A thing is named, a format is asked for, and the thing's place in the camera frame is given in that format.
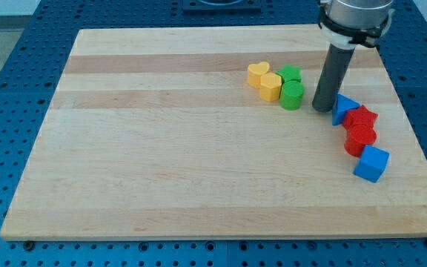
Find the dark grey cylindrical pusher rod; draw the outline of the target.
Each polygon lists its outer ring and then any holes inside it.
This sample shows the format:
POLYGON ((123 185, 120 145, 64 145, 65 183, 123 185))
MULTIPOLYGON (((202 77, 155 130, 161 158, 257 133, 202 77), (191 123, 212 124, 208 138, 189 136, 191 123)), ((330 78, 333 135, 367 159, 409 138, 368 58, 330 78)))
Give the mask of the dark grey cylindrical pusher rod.
POLYGON ((314 110, 327 113, 333 109, 353 54, 354 49, 344 50, 332 44, 329 45, 312 100, 314 110))

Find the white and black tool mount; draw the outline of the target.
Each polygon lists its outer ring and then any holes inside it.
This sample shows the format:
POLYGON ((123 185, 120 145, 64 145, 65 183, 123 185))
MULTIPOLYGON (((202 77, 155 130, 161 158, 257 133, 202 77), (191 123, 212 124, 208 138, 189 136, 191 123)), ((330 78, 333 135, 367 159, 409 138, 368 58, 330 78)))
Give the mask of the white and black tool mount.
POLYGON ((373 48, 388 33, 393 15, 391 6, 320 6, 318 26, 338 48, 373 48))

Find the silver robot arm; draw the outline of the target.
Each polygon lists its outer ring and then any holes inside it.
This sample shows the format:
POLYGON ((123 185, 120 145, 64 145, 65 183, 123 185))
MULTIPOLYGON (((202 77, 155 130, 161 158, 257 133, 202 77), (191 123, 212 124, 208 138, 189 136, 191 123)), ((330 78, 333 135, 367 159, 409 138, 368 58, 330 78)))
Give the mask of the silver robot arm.
POLYGON ((392 4, 392 0, 319 0, 318 26, 329 47, 312 100, 316 111, 332 110, 356 47, 375 48, 387 34, 392 4))

